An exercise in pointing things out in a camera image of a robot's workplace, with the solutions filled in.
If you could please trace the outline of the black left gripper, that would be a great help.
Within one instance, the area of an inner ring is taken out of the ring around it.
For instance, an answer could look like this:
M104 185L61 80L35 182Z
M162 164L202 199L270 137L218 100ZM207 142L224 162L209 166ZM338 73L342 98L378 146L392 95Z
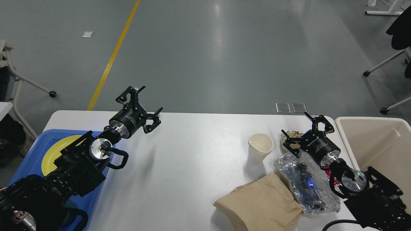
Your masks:
M144 133L151 133L161 124L160 112L163 107L153 114L147 113L144 108L138 108L138 94L145 88L145 85L138 89L129 86L115 98L116 102L122 104L123 109L109 120L109 129L117 132L121 138L130 138L140 127Z

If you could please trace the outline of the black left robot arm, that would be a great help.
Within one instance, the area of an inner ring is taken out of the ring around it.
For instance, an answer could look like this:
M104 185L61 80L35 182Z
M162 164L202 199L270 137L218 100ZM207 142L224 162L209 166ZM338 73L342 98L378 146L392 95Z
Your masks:
M160 107L150 114L139 103L145 86L129 86L117 98L122 109L98 135L86 132L60 151L54 171L44 177L28 175L1 190L2 231L57 231L70 215L80 216L75 231L82 231L89 216L81 209L65 207L73 195L86 196L106 179L106 168L119 170L129 159L126 151L114 148L139 128L152 132L160 125Z

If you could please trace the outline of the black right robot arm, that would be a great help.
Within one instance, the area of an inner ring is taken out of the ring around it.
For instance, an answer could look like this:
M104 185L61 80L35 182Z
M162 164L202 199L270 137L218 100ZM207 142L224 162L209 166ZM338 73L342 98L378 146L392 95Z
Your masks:
M307 153L322 169L329 170L328 179L331 191L344 199L344 204L354 220L340 219L323 227L351 223L361 227L371 227L379 231L409 231L411 216L400 198L402 190L391 180L369 166L365 172L355 170L340 158L341 149L327 135L335 131L324 115L304 115L312 126L301 137L290 137L284 130L283 146L295 157Z

